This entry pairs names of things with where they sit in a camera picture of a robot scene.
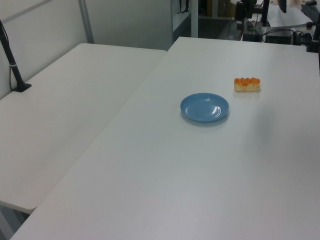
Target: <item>plate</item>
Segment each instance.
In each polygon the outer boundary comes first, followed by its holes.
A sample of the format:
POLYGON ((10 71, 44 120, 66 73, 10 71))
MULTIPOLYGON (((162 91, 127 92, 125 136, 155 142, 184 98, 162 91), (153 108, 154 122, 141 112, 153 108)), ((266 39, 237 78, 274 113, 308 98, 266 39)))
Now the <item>plate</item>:
POLYGON ((229 103, 216 94, 196 93, 183 99, 180 109, 193 121, 209 123, 224 118, 228 113, 229 103))

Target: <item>wall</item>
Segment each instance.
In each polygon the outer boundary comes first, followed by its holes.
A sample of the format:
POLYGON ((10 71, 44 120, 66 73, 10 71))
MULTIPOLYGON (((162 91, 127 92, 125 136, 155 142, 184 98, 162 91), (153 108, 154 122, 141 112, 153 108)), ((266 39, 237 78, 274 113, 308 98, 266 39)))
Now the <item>wall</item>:
POLYGON ((86 5, 96 44, 160 50, 173 44, 171 0, 87 0, 86 5))
MULTIPOLYGON (((189 0, 189 10, 191 6, 191 1, 192 0, 189 0)), ((191 11, 177 14, 180 11, 179 0, 172 0, 171 8, 172 8, 172 26, 174 31, 191 14, 191 11)), ((185 9, 186 9, 186 0, 181 0, 181 10, 184 11, 185 9)))
MULTIPOLYGON (((87 42, 78 0, 52 0, 5 23, 4 28, 24 81, 87 42)), ((9 63, 0 46, 0 99, 9 92, 9 63)))

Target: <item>bread roll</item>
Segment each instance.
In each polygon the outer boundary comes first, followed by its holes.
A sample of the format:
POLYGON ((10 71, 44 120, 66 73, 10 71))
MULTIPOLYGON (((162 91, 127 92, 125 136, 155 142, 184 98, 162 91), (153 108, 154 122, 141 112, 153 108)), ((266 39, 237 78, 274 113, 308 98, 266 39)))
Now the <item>bread roll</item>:
POLYGON ((254 92, 260 89, 260 79, 258 78, 236 78, 234 79, 234 90, 237 92, 254 92))

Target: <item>orange topping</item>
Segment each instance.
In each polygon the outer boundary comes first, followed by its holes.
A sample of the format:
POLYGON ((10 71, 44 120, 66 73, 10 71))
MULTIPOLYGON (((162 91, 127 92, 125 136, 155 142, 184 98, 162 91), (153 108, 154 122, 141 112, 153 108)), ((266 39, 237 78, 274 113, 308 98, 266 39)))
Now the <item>orange topping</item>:
POLYGON ((234 79, 234 83, 240 86, 248 86, 249 84, 254 84, 254 85, 258 85, 260 84, 260 79, 259 78, 235 78, 234 79))

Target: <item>white table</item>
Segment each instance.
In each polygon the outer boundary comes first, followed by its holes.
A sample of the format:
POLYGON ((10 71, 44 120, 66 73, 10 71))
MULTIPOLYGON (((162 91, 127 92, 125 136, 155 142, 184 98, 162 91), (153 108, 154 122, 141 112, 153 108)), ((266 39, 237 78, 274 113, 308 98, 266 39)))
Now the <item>white table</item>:
POLYGON ((80 44, 0 101, 0 204, 31 213, 164 56, 80 44))
POLYGON ((12 240, 318 239, 319 156, 317 54, 179 38, 12 240), (228 118, 183 117, 198 92, 228 118))

